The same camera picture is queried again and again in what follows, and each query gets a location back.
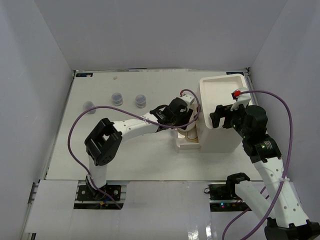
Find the white bottom drawer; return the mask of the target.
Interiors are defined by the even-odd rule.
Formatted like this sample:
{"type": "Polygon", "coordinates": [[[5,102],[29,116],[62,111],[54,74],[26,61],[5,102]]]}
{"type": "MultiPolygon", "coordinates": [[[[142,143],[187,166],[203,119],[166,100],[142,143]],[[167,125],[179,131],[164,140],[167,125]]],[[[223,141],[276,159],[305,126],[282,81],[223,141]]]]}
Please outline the white bottom drawer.
{"type": "Polygon", "coordinates": [[[188,131],[183,132],[182,129],[175,130],[175,150],[178,153],[195,152],[200,149],[196,126],[188,131]]]}

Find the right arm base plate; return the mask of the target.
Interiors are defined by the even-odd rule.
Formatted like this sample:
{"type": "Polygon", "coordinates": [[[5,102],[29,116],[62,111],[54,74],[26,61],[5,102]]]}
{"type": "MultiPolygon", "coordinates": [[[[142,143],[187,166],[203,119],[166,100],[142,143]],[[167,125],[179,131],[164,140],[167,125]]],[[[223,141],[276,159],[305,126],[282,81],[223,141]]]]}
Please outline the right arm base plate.
{"type": "Polygon", "coordinates": [[[209,207],[212,213],[217,212],[242,212],[248,208],[244,200],[233,196],[227,185],[212,183],[209,184],[203,193],[209,197],[209,207]]]}

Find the paperclip jar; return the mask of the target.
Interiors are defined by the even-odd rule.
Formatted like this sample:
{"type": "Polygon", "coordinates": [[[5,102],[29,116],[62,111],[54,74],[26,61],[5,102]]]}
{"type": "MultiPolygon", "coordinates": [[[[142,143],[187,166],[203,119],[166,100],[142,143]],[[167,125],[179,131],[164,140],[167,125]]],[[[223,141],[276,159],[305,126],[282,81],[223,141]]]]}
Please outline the paperclip jar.
{"type": "Polygon", "coordinates": [[[92,101],[86,101],[83,105],[82,105],[82,110],[84,112],[86,112],[86,114],[88,115],[92,115],[96,112],[96,109],[94,109],[95,105],[92,101]]]}
{"type": "Polygon", "coordinates": [[[138,108],[145,108],[147,105],[147,98],[143,94],[139,94],[135,97],[135,104],[138,108]]]}
{"type": "Polygon", "coordinates": [[[122,94],[119,92],[113,93],[111,96],[111,100],[115,106],[121,106],[123,104],[123,97],[122,94]]]}

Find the dark label sticker left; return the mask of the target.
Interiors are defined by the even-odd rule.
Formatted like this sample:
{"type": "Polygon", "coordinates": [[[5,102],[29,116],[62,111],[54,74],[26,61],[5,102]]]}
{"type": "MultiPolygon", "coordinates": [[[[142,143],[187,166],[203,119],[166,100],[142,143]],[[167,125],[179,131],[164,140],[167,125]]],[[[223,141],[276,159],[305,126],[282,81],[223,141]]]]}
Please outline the dark label sticker left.
{"type": "Polygon", "coordinates": [[[93,73],[76,73],[76,78],[91,78],[93,73]]]}

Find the white drawer cabinet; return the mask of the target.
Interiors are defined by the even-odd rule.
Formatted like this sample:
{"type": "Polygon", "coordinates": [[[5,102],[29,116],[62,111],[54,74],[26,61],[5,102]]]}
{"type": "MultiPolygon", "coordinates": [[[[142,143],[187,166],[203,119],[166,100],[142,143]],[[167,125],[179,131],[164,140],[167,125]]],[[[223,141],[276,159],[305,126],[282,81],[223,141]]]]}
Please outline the white drawer cabinet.
{"type": "Polygon", "coordinates": [[[242,138],[230,125],[231,107],[236,102],[232,93],[246,87],[245,77],[241,74],[200,79],[197,90],[200,113],[196,130],[201,153],[232,153],[241,144],[242,138]]]}

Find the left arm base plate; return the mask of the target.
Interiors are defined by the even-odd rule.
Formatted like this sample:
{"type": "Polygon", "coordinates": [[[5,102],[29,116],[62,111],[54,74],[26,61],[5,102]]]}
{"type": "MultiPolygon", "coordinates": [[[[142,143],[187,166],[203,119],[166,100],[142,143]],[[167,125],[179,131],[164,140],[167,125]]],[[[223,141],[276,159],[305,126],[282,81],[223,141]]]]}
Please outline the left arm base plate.
{"type": "MultiPolygon", "coordinates": [[[[121,185],[105,185],[100,189],[104,191],[108,195],[110,195],[115,201],[119,201],[121,199],[121,185]]],[[[102,192],[96,190],[91,185],[79,185],[77,191],[77,201],[102,201],[106,200],[108,196],[103,194],[102,192]]]]}

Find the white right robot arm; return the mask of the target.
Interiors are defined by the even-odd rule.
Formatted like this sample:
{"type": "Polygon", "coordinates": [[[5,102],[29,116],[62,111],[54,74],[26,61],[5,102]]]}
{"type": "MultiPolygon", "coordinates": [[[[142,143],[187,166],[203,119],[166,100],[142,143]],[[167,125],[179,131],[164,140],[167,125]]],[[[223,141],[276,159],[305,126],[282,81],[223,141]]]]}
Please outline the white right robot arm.
{"type": "Polygon", "coordinates": [[[212,126],[234,129],[242,146],[260,174],[269,195],[265,199],[243,172],[229,175],[225,185],[210,190],[217,199],[242,199],[262,221],[268,240],[314,240],[320,235],[320,224],[310,221],[287,177],[283,174],[282,154],[275,140],[267,134],[266,111],[256,105],[217,105],[210,113],[212,126]]]}

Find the white tape roll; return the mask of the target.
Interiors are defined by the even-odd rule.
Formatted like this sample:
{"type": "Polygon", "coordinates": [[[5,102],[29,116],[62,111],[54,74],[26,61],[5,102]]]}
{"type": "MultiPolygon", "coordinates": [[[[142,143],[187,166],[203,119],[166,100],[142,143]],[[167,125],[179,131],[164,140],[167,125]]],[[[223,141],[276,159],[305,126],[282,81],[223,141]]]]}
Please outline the white tape roll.
{"type": "Polygon", "coordinates": [[[189,119],[190,124],[185,129],[182,129],[183,132],[189,132],[196,126],[196,121],[198,120],[197,115],[198,115],[198,111],[194,109],[189,119]]]}

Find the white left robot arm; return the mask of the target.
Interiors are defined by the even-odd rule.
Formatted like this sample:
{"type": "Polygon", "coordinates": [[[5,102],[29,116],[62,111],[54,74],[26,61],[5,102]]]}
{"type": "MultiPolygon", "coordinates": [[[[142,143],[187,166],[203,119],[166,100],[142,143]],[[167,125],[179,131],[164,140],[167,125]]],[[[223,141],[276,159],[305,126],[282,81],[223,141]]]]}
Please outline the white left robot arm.
{"type": "Polygon", "coordinates": [[[185,129],[193,115],[191,105],[194,101],[193,96],[185,94],[173,99],[169,105],[160,105],[135,119],[100,120],[84,141],[91,158],[90,173],[86,177],[90,196],[96,200],[105,196],[107,166],[115,158],[122,142],[167,129],[185,129]]]}

